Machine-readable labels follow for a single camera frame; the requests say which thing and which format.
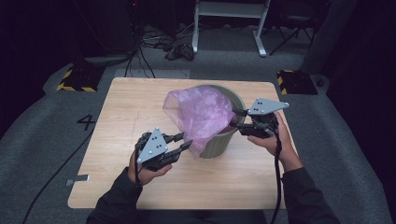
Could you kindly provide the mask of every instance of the triangular metal plate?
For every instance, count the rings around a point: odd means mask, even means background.
[[[144,161],[148,161],[149,159],[164,153],[165,151],[167,151],[167,149],[168,146],[163,139],[163,134],[161,133],[159,128],[155,128],[154,131],[152,131],[148,142],[140,153],[137,162],[142,163]]]
[[[287,107],[289,107],[289,103],[257,98],[247,113],[249,115],[266,115]]]

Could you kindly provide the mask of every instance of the wooden tabletop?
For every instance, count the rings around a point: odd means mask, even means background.
[[[155,127],[166,134],[179,133],[163,112],[164,99],[169,91],[200,84],[220,84],[235,91],[246,108],[257,97],[278,100],[274,85],[267,82],[115,78],[78,172],[90,175],[90,179],[74,184],[68,205],[94,208],[128,166],[134,144],[142,133],[152,132]],[[172,150],[179,144],[168,146]],[[274,157],[239,132],[233,135],[226,151],[214,159],[194,159],[188,150],[182,152],[167,175],[144,187],[137,202],[141,209],[273,209],[275,206]]]

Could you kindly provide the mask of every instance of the gray carpet floor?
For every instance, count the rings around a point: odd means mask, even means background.
[[[301,34],[273,56],[262,58],[256,49],[252,29],[254,27],[201,32],[198,53],[192,62],[184,59],[170,62],[161,49],[143,48],[143,54],[156,71],[188,71],[190,79],[260,81],[277,86],[278,70],[300,68],[308,50],[308,39]],[[262,39],[267,51],[282,41],[277,30],[270,31]],[[190,42],[190,35],[179,40],[179,43]],[[142,65],[150,76],[144,62]],[[93,120],[99,118],[111,80],[125,69],[126,63],[106,69],[98,92],[56,91],[69,67],[70,64],[66,64],[50,76],[43,86],[46,95],[21,114],[1,139],[2,224],[22,223],[34,197],[94,127],[91,125],[84,131],[85,126],[77,121],[88,114]],[[142,69],[136,58],[132,60],[131,69]],[[352,132],[326,96],[327,86],[317,89],[318,95],[282,95],[276,88],[279,99],[290,103],[285,115],[306,169],[342,223],[391,223],[381,183]],[[72,187],[66,186],[65,180],[78,173],[88,142],[45,188],[27,223],[85,222],[91,209],[67,206]],[[268,221],[272,212],[264,211]],[[287,222],[287,213],[281,210],[277,223]]]

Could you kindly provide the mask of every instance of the pink plastic bag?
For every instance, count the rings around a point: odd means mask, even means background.
[[[163,111],[184,133],[184,140],[193,140],[190,151],[195,159],[206,144],[229,126],[235,116],[230,99],[210,86],[170,91]]]

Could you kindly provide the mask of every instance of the person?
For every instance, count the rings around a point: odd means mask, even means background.
[[[283,166],[282,177],[285,205],[289,223],[340,223],[330,206],[326,203],[322,191],[305,170],[302,161],[293,149],[290,133],[278,112],[279,138],[282,150],[279,161]],[[276,138],[258,138],[248,136],[253,144],[265,147],[272,155],[276,154]],[[153,178],[166,175],[172,169],[168,164],[157,172],[142,169],[138,177],[142,186]],[[97,202],[87,218],[87,224],[96,223],[266,223],[263,211],[140,211],[136,202],[143,187],[138,187],[134,176],[134,153],[129,167],[114,181],[111,189]]]

